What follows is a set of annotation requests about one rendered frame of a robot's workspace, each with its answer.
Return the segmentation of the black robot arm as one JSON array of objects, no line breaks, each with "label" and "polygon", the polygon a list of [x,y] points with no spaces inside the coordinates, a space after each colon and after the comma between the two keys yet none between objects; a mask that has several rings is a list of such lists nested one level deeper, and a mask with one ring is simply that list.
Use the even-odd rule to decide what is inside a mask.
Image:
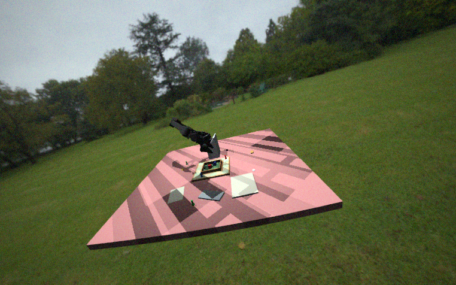
[{"label": "black robot arm", "polygon": [[169,125],[171,127],[175,127],[178,130],[180,130],[180,133],[187,139],[191,139],[193,142],[196,142],[199,139],[199,136],[202,136],[202,141],[206,141],[209,139],[211,142],[212,138],[210,136],[210,133],[206,133],[204,131],[195,131],[191,127],[186,126],[178,120],[178,118],[174,117],[171,119]]}]

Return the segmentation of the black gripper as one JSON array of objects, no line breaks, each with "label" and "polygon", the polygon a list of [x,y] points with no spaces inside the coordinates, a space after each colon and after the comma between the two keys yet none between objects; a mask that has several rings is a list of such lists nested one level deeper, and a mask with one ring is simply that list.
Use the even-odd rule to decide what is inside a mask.
[{"label": "black gripper", "polygon": [[208,147],[214,148],[210,143],[209,139],[206,141],[202,141],[202,136],[199,136],[199,139],[196,141],[200,145],[201,152],[213,153]]}]

